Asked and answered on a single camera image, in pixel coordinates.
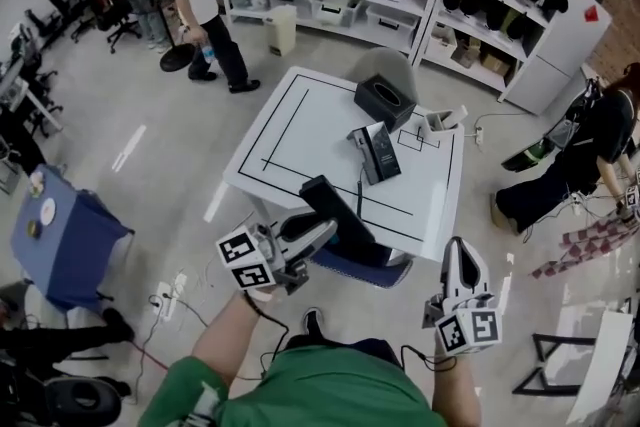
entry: pink fabric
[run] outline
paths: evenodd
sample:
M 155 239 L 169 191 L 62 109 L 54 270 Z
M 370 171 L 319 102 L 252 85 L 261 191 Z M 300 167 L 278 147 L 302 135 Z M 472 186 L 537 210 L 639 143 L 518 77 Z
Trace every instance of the pink fabric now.
M 565 233 L 560 243 L 560 249 L 565 252 L 560 260 L 545 263 L 531 275 L 536 279 L 541 276 L 555 276 L 582 262 L 606 256 L 633 237 L 638 229 L 640 224 L 637 220 L 626 226 L 614 210 L 586 230 Z

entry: sneaker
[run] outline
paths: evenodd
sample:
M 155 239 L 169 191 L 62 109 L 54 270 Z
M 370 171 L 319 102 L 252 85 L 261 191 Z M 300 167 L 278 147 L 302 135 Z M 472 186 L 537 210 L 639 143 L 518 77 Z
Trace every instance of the sneaker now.
M 159 54 L 164 54 L 171 48 L 171 45 L 169 45 L 168 41 L 163 41 L 162 43 L 158 43 L 155 48 L 156 52 L 158 52 Z
M 213 73 L 212 71 L 208 71 L 204 77 L 193 77 L 189 75 L 189 78 L 195 81 L 211 82 L 213 80 L 216 80 L 218 78 L 218 75 Z
M 320 308 L 309 308 L 302 317 L 302 332 L 305 335 L 322 333 L 324 329 L 324 316 Z
M 115 308 L 107 308 L 102 312 L 102 318 L 107 323 L 107 327 L 113 332 L 112 343 L 130 342 L 134 339 L 135 333 L 131 326 L 126 323 L 120 312 Z
M 229 86 L 229 93 L 231 94 L 248 93 L 249 91 L 255 91 L 259 87 L 260 87 L 259 80 L 250 80 L 248 82 L 245 82 L 241 86 Z
M 501 230 L 511 232 L 514 235 L 520 235 L 518 223 L 515 219 L 511 219 L 502 213 L 502 210 L 498 207 L 498 203 L 496 203 L 495 194 L 489 195 L 489 201 L 491 203 L 491 222 L 493 222 L 494 226 Z

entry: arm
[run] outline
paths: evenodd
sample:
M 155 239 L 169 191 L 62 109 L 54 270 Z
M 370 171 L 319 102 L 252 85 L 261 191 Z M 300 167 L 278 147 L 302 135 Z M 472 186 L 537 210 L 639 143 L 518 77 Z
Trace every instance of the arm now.
M 200 27 L 198 20 L 196 20 L 196 16 L 191 9 L 191 2 L 189 2 L 189 0 L 176 0 L 176 5 L 182 18 L 189 26 L 191 39 L 196 43 L 204 43 L 207 40 L 207 33 Z
M 618 164 L 620 165 L 620 169 L 624 171 L 624 174 L 627 175 L 627 178 L 631 180 L 631 183 L 636 183 L 636 170 L 631 165 L 629 155 L 627 155 L 626 152 L 622 152 L 622 155 L 620 155 L 620 158 L 618 159 Z
M 436 335 L 436 360 L 442 359 L 442 346 Z M 452 362 L 436 363 L 435 391 L 432 409 L 440 414 L 448 427 L 476 427 L 481 424 L 480 401 L 473 386 L 471 367 L 466 356 L 456 356 Z
M 612 164 L 609 164 L 602 157 L 598 157 L 596 160 L 596 165 L 598 166 L 598 171 L 600 171 L 600 176 L 602 177 L 602 181 L 605 186 L 613 196 L 616 201 L 619 201 L 624 196 L 624 190 L 620 186 L 618 182 L 618 177 L 616 176 L 616 170 L 613 168 Z
M 242 297 L 242 292 L 235 292 L 202 333 L 192 356 L 216 372 L 227 386 L 231 386 L 247 354 L 259 318 Z

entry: trash can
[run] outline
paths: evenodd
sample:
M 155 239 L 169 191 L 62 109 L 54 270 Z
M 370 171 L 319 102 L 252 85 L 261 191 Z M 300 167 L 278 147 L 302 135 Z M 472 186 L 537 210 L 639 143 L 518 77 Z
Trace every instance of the trash can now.
M 272 54 L 284 56 L 296 46 L 296 8 L 274 7 L 264 19 L 267 44 Z

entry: black box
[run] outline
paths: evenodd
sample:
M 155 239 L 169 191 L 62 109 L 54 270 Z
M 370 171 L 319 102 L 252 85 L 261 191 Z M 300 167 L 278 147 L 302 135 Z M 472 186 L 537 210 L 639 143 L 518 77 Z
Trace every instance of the black box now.
M 360 82 L 354 102 L 376 121 L 383 121 L 393 132 L 404 125 L 416 106 L 382 75 Z

